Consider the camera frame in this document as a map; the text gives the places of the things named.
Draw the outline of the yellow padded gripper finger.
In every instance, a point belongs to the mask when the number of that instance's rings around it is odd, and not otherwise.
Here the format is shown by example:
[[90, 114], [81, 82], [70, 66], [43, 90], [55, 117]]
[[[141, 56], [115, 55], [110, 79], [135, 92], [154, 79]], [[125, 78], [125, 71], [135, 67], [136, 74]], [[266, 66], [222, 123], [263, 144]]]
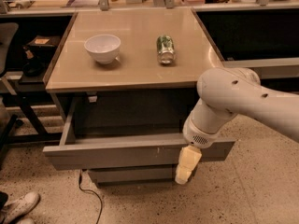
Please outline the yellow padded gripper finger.
[[183, 147], [178, 157], [175, 181], [180, 185], [186, 184], [201, 158], [202, 152], [199, 148]]

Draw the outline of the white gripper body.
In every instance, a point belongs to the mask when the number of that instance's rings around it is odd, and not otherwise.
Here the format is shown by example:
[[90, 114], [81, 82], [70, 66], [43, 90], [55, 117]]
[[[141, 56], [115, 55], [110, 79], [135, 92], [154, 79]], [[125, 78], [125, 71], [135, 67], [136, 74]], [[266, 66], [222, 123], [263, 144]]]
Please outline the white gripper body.
[[188, 145], [208, 148], [218, 138], [221, 127], [236, 117], [235, 113], [211, 107], [199, 99], [183, 125]]

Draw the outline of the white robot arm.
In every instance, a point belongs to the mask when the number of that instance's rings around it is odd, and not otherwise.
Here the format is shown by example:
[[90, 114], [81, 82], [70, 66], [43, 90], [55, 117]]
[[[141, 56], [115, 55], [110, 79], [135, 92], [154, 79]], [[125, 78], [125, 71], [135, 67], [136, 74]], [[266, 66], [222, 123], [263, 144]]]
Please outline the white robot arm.
[[197, 81], [199, 100], [183, 126], [187, 142], [178, 158], [175, 181], [188, 182], [221, 127], [241, 114], [299, 141], [299, 95], [268, 89], [248, 68], [211, 68]]

